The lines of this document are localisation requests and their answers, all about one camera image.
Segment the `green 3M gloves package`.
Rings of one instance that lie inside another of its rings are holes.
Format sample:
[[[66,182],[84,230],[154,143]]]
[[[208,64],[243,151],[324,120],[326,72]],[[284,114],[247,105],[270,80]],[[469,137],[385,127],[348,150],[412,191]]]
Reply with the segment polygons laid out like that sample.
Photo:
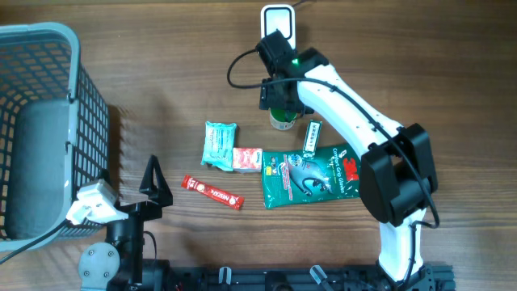
[[[359,197],[360,159],[348,144],[316,149],[265,152],[262,162],[267,209]]]

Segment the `light green wipes packet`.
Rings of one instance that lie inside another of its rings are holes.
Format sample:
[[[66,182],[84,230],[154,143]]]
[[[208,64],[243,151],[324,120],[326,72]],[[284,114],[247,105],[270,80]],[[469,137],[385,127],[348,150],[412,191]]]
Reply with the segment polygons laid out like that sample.
[[[237,125],[207,121],[201,165],[210,164],[223,171],[233,170],[233,148]]]

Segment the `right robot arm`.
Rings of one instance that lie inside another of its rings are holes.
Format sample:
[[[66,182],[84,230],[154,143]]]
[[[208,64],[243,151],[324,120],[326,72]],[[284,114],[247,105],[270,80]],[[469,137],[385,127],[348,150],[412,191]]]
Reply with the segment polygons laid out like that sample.
[[[315,48],[298,53],[281,32],[256,46],[269,77],[261,84],[261,109],[317,112],[348,143],[360,160],[359,196],[380,223],[383,273],[402,289],[422,267],[420,230],[430,210],[431,228],[439,216],[431,198],[438,183],[430,138],[419,124],[404,127],[369,105]]]

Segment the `red white package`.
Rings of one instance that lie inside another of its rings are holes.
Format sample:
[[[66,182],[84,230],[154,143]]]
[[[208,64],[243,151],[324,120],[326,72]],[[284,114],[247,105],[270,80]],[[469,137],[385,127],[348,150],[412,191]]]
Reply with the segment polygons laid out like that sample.
[[[227,205],[232,209],[239,210],[244,203],[243,197],[213,187],[212,185],[199,181],[190,175],[185,175],[181,183],[181,187],[189,191],[198,192],[212,200],[222,203],[223,205]]]

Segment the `red white small box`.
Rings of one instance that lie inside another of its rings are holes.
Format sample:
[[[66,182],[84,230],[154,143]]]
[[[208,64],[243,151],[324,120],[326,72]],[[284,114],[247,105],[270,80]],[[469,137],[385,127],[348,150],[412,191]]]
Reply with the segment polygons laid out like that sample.
[[[260,172],[263,150],[260,148],[233,148],[232,167],[237,172]]]

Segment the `green white slim box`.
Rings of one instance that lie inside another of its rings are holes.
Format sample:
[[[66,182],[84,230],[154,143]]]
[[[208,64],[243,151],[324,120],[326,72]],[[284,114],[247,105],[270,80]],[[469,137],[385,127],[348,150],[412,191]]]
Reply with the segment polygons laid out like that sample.
[[[321,129],[321,121],[311,120],[308,123],[307,131],[305,134],[305,141],[302,148],[303,158],[314,158]]]

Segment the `green lid jar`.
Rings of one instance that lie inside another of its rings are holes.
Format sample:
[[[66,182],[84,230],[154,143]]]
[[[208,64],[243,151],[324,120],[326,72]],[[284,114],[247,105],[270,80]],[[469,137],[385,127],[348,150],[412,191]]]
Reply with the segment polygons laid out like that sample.
[[[271,126],[277,130],[289,130],[296,122],[297,114],[282,109],[270,110]]]

